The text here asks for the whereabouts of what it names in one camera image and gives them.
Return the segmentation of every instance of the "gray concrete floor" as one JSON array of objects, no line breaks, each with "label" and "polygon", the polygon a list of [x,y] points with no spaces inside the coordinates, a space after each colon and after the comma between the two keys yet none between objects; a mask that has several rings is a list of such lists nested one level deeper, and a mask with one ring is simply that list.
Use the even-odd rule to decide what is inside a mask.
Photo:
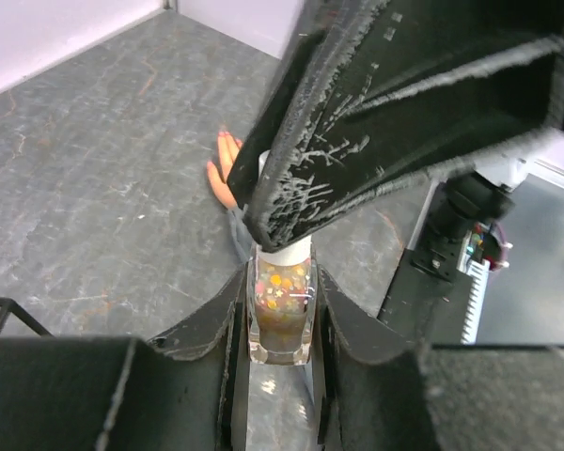
[{"label": "gray concrete floor", "polygon": [[564,345],[564,190],[529,176],[512,200],[510,266],[490,278],[478,343]]},{"label": "gray concrete floor", "polygon": [[[167,12],[0,95],[0,296],[53,334],[145,338],[205,303],[237,265],[205,162],[222,124],[249,131],[275,65]],[[425,193],[315,237],[373,315]],[[247,449],[312,449],[298,374],[256,366],[251,383]]]}]

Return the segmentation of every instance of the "jar with colorful sequins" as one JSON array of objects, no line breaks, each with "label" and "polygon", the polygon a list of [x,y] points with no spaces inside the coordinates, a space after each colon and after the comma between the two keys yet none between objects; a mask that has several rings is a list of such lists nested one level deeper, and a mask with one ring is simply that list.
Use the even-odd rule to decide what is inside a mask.
[{"label": "jar with colorful sequins", "polygon": [[304,365],[309,361],[317,264],[310,237],[294,246],[285,256],[263,254],[256,246],[249,262],[247,311],[253,362]]}]

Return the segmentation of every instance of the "black foam pad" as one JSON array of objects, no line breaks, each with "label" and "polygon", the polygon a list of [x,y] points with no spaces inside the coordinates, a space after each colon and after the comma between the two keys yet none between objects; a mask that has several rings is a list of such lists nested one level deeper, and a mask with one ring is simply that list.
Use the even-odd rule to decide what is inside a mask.
[{"label": "black foam pad", "polygon": [[268,252],[380,195],[524,156],[563,124],[564,0],[347,0],[313,47],[276,88],[288,108],[247,138],[269,134],[257,184],[240,166],[267,148],[241,151],[229,179]]}]

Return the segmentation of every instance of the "speckled gray floor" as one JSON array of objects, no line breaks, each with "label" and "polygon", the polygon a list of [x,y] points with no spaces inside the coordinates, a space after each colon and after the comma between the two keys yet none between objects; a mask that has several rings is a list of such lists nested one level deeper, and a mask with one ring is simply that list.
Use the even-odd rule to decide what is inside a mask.
[{"label": "speckled gray floor", "polygon": [[[220,125],[248,132],[275,64],[167,12],[0,95],[0,296],[54,334],[146,338],[206,302],[237,262],[205,162]],[[316,237],[372,314],[425,191]],[[257,366],[251,383],[247,449],[312,449],[298,374]]]}]

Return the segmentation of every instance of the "black mount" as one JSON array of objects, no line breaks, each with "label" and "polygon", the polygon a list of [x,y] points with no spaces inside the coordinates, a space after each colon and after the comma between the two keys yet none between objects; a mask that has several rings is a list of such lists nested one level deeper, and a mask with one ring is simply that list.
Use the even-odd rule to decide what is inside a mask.
[{"label": "black mount", "polygon": [[456,278],[462,241],[475,222],[489,223],[512,207],[509,194],[477,173],[450,179],[437,190],[412,255],[419,270],[448,282]]},{"label": "black mount", "polygon": [[44,326],[39,324],[34,317],[29,315],[27,311],[22,308],[18,303],[10,298],[0,298],[0,334],[4,330],[4,326],[7,324],[7,319],[13,314],[16,318],[20,319],[21,322],[41,336],[52,336]]},{"label": "black mount", "polygon": [[[244,450],[245,277],[148,344],[0,337],[0,451]],[[312,365],[326,451],[564,445],[564,349],[411,345],[325,269],[319,278]]]}]

